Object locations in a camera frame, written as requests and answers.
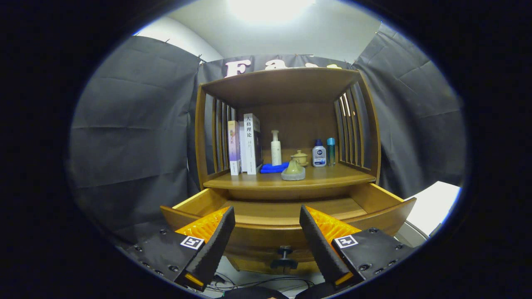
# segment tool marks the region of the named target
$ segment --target blue bottle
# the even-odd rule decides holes
[[[327,139],[327,165],[329,166],[334,166],[336,164],[334,144],[334,138]]]

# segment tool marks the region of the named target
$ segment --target ceiling light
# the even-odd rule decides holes
[[[279,24],[296,18],[316,0],[228,0],[235,17],[247,23]]]

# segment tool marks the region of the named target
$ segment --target ceramic lid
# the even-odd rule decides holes
[[[308,155],[302,153],[301,150],[299,149],[299,150],[297,150],[297,154],[294,154],[294,155],[292,155],[290,157],[306,157],[306,156],[308,156]]]

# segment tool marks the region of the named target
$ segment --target white lotion bottle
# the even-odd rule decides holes
[[[271,133],[273,134],[273,141],[271,142],[271,165],[281,165],[281,142],[278,139],[277,134],[279,134],[278,130],[272,130]]]
[[[321,139],[316,139],[315,147],[312,149],[312,166],[324,167],[327,164],[327,151],[321,143]]]

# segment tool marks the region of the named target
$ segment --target drawer handle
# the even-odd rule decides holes
[[[276,269],[278,267],[283,267],[283,272],[286,272],[286,268],[297,269],[297,262],[290,258],[287,258],[287,255],[292,253],[292,248],[290,246],[280,246],[277,250],[277,253],[282,255],[282,258],[278,260],[271,261],[270,268]]]

